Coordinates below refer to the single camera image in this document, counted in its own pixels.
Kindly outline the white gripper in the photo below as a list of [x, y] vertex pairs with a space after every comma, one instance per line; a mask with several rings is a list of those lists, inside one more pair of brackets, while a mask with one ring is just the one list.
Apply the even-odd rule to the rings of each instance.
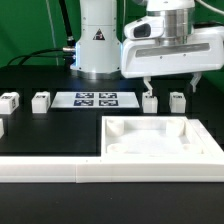
[[190, 81], [195, 93], [202, 71], [224, 66], [224, 26], [195, 29], [185, 43], [163, 45], [159, 39], [165, 33], [165, 20], [145, 16], [127, 24], [124, 33], [121, 73], [125, 78], [144, 77], [150, 98], [150, 76], [195, 72]]

